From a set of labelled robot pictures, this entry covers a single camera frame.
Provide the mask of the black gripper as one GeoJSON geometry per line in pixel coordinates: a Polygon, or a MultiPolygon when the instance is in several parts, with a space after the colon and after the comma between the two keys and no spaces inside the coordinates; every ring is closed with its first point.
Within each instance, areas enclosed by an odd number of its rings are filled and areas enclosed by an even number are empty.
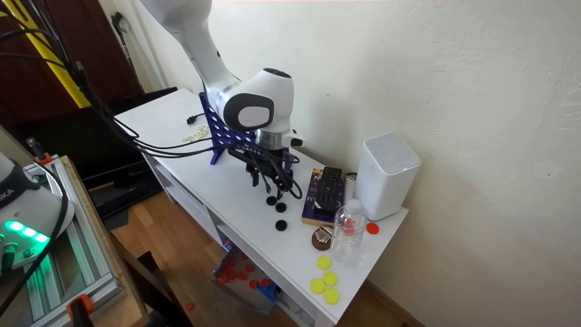
{"type": "Polygon", "coordinates": [[[226,152],[244,163],[252,187],[259,183],[261,176],[264,191],[272,192],[270,180],[288,181],[291,178],[291,156],[286,149],[268,151],[255,143],[230,143],[226,152]]]}

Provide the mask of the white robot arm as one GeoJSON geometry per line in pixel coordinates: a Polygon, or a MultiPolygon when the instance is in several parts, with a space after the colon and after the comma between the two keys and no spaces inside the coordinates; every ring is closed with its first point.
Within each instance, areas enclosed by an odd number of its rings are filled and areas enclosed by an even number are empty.
{"type": "Polygon", "coordinates": [[[139,0],[170,32],[201,78],[204,105],[232,132],[253,132],[252,141],[230,140],[224,149],[246,163],[252,183],[270,178],[279,192],[291,189],[288,158],[293,82],[284,71],[262,67],[248,80],[233,76],[208,32],[212,0],[139,0]]]}

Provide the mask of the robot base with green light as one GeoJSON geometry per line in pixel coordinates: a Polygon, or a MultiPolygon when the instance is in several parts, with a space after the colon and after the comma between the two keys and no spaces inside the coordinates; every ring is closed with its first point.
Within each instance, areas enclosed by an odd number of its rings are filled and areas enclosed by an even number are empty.
{"type": "Polygon", "coordinates": [[[52,192],[0,154],[0,270],[30,263],[74,216],[65,192],[52,192]]]}

